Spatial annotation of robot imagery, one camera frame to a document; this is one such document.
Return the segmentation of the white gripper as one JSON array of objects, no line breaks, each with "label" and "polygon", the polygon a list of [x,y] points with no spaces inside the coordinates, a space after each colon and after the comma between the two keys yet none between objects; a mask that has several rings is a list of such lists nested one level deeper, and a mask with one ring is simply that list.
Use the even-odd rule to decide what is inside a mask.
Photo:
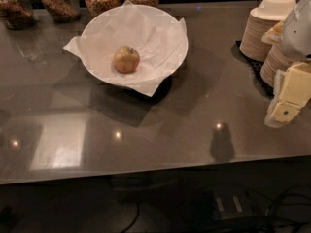
[{"label": "white gripper", "polygon": [[[281,41],[282,54],[294,61],[311,60],[311,0],[299,0],[287,16],[261,40],[273,45]],[[264,123],[272,128],[290,124],[311,100],[311,65],[296,62],[286,71],[278,70],[274,80],[274,98]]]}]

